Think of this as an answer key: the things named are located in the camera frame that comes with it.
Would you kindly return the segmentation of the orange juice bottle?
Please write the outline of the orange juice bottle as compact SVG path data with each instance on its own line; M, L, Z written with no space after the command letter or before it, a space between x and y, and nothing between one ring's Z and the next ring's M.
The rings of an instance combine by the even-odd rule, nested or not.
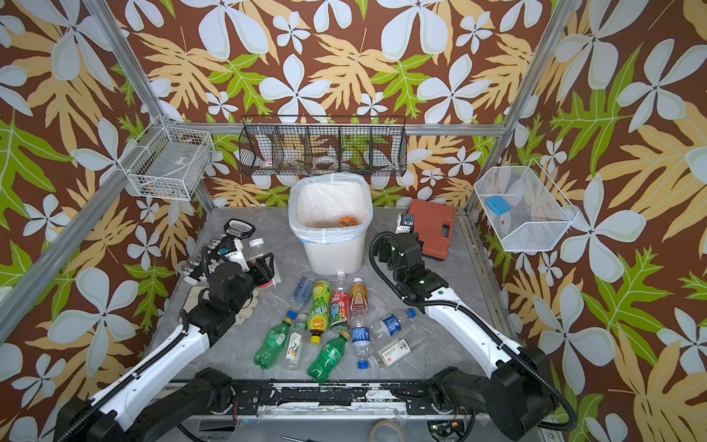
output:
M339 226L341 228L351 228L359 225L359 221L356 217L341 217L339 220Z

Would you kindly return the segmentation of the pink label clear bottle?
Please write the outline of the pink label clear bottle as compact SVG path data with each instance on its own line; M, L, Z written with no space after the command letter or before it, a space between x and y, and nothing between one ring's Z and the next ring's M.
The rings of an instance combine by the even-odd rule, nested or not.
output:
M280 282L280 276L275 265L274 254L265 246L261 238L252 239L249 243L249 273L259 288L275 288Z

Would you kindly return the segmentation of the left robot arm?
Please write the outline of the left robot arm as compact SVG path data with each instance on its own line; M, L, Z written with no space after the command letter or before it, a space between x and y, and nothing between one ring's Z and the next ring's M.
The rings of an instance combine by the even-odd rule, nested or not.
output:
M254 291L274 279L274 254L225 261L205 274L196 305L180 311L180 324L154 352L90 399L75 398L61 408L54 440L156 441L194 414L231 409L232 379L213 368L169 397L156 396L226 334Z

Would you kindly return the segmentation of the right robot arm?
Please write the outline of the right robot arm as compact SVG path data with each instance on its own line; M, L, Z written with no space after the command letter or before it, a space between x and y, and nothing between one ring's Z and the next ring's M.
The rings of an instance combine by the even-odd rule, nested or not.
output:
M436 406L487 414L517 441L534 428L571 432L578 414L552 382L548 355L503 335L469 308L447 281L423 261L414 216L401 214L394 232L375 235L368 258L373 270L407 306L442 325L483 370L470 375L447 368L429 379Z

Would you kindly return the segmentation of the red label soda bottle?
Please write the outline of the red label soda bottle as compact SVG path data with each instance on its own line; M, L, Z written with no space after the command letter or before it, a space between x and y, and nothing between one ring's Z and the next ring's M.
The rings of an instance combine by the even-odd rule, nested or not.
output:
M348 327L349 322L349 294L346 286L346 273L340 271L336 274L336 281L331 295L330 303L331 325L330 330L338 333Z

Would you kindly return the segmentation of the brown tea bottle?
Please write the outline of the brown tea bottle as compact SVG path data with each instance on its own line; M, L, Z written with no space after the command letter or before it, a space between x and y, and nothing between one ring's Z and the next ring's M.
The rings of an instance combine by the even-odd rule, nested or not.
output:
M364 315L368 311L368 293L362 277L356 277L350 291L350 311L353 315Z

